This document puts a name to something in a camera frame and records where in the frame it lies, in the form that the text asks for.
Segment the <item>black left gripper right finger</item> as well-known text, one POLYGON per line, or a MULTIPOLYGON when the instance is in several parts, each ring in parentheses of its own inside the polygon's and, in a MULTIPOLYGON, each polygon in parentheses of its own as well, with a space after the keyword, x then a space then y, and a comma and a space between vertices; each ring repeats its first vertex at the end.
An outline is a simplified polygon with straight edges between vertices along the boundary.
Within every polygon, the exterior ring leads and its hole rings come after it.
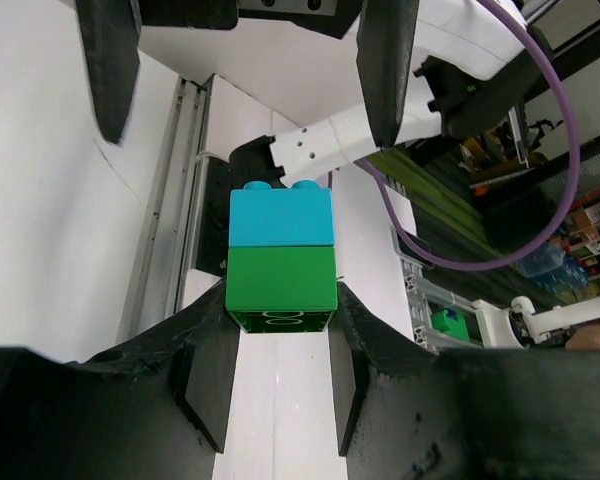
POLYGON ((600 479, 600 352, 433 354, 345 284, 329 326, 352 479, 600 479))

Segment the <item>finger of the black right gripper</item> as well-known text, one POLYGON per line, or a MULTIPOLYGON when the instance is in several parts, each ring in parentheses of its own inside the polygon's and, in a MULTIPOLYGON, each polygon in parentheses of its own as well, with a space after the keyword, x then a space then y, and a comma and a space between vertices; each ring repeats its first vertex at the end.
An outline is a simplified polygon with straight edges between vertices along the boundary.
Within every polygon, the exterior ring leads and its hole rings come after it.
POLYGON ((418 0, 369 0, 362 6, 356 65, 374 143, 396 143, 402 124, 418 0))
POLYGON ((124 0, 74 2, 95 120, 102 138, 121 142, 140 60, 139 4, 124 0))

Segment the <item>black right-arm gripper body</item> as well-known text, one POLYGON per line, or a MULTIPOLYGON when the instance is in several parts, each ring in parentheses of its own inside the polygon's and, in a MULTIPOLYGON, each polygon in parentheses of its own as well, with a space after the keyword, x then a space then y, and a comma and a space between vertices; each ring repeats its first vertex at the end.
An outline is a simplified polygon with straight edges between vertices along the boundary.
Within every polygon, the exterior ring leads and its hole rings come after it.
POLYGON ((342 1, 140 1, 142 24, 228 31, 241 19, 290 22, 340 39, 362 10, 361 0, 342 1))

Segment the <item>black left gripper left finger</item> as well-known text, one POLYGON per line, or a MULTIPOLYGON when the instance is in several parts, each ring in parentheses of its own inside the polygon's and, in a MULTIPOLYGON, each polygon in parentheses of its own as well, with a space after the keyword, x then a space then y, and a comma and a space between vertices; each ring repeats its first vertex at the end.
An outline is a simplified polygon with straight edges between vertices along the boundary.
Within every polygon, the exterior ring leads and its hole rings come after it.
POLYGON ((90 360, 0 347, 0 479, 209 479, 240 340, 224 281, 90 360))

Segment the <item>green curved lego brick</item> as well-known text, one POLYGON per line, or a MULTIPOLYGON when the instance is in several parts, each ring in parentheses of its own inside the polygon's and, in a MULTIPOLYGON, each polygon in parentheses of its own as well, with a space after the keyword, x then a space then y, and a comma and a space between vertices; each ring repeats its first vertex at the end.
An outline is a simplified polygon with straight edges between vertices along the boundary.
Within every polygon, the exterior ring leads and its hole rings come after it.
POLYGON ((335 248, 231 248, 225 306, 250 334, 323 331, 338 309, 335 248))

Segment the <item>turquoise small lego brick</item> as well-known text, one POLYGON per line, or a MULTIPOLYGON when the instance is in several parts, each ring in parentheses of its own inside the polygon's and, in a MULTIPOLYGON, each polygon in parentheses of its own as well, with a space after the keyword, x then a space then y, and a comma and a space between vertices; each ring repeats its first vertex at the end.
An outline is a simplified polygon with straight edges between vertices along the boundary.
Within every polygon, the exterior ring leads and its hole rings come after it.
POLYGON ((333 246, 332 193, 311 180, 290 188, 252 181, 230 194, 229 246, 333 246))

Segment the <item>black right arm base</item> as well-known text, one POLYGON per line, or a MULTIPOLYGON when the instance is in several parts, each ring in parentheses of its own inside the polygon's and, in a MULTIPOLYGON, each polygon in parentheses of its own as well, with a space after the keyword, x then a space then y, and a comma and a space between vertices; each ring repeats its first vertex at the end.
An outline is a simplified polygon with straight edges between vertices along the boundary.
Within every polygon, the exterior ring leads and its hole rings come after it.
POLYGON ((194 267, 222 277, 226 274, 229 237, 231 175, 229 164, 210 157, 202 199, 194 267))

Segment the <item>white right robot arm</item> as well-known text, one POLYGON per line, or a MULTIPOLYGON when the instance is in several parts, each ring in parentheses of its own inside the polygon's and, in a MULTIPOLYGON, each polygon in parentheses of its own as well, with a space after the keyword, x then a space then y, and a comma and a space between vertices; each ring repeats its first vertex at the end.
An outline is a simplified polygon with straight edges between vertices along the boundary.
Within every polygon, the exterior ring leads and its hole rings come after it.
MULTIPOLYGON (((80 1, 92 102, 118 143, 131 109, 144 26, 230 30, 241 17, 288 20, 334 38, 359 23, 362 114, 350 128, 382 149, 408 131, 415 1, 80 1)), ((548 349, 570 327, 600 326, 600 297, 537 313, 474 305, 483 344, 428 352, 375 318, 346 286, 329 327, 338 449, 354 479, 600 479, 600 351, 548 349)))

